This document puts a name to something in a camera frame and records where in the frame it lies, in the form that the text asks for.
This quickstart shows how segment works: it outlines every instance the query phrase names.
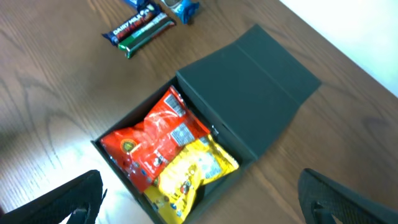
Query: yellow candy bag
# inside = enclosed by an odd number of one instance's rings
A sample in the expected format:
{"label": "yellow candy bag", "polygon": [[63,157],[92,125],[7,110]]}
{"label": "yellow candy bag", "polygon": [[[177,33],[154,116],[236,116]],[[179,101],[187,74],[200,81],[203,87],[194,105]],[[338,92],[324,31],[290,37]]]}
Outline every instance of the yellow candy bag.
{"label": "yellow candy bag", "polygon": [[239,164],[209,134],[187,144],[144,193],[167,223],[182,223],[196,189],[236,170]]}

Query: box flap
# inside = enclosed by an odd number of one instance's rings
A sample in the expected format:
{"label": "box flap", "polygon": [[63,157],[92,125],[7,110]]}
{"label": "box flap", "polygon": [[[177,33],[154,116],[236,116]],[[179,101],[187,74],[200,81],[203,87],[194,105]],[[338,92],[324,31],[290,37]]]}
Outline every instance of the box flap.
{"label": "box flap", "polygon": [[258,159],[320,81],[260,26],[177,72],[184,92],[216,129]]}

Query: snack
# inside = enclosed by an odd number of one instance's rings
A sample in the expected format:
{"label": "snack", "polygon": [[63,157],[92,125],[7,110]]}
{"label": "snack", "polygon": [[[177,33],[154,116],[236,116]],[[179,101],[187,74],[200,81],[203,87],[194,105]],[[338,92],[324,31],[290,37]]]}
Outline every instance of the snack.
{"label": "snack", "polygon": [[187,24],[196,10],[199,2],[192,3],[191,0],[162,0],[162,2],[180,18],[183,24]]}
{"label": "snack", "polygon": [[166,223],[182,223],[195,201],[196,189],[238,167],[209,134],[186,145],[144,193]]}
{"label": "snack", "polygon": [[143,122],[113,131],[101,144],[143,192],[184,145],[209,133],[171,86]]}
{"label": "snack", "polygon": [[150,41],[153,37],[174,25],[174,21],[168,17],[166,13],[162,12],[144,27],[135,31],[128,38],[122,41],[118,45],[118,48],[126,52],[127,58],[131,58],[140,47]]}
{"label": "snack", "polygon": [[154,3],[150,3],[145,8],[140,10],[137,14],[124,21],[118,28],[111,32],[103,34],[102,36],[110,40],[113,45],[117,45],[130,34],[132,34],[135,30],[148,23],[159,13],[160,7]]}
{"label": "snack", "polygon": [[124,0],[124,2],[133,7],[135,10],[140,11],[141,8],[149,2],[149,0]]}

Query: black box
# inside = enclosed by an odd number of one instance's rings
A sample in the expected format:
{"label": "black box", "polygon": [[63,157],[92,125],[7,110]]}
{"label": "black box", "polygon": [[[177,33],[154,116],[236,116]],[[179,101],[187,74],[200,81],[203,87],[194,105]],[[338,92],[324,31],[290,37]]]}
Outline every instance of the black box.
{"label": "black box", "polygon": [[137,108],[107,130],[94,146],[155,223],[162,223],[150,202],[107,155],[100,139],[142,121],[173,85],[215,139],[239,163],[239,169],[198,189],[185,220],[197,219],[279,137],[300,105],[319,87],[316,79],[259,26],[232,44],[179,70]]}

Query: wood surface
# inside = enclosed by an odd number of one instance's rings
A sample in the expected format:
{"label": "wood surface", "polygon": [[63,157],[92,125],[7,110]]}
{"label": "wood surface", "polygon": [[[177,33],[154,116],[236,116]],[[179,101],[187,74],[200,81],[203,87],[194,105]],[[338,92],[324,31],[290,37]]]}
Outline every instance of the wood surface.
{"label": "wood surface", "polygon": [[199,223],[304,223],[297,180],[305,167],[398,209],[398,99],[281,2],[203,0],[191,26],[178,23],[127,60],[101,33],[134,13],[120,0],[0,1],[5,212],[98,169],[108,188],[98,223],[150,223],[90,140],[255,23],[323,85]]}

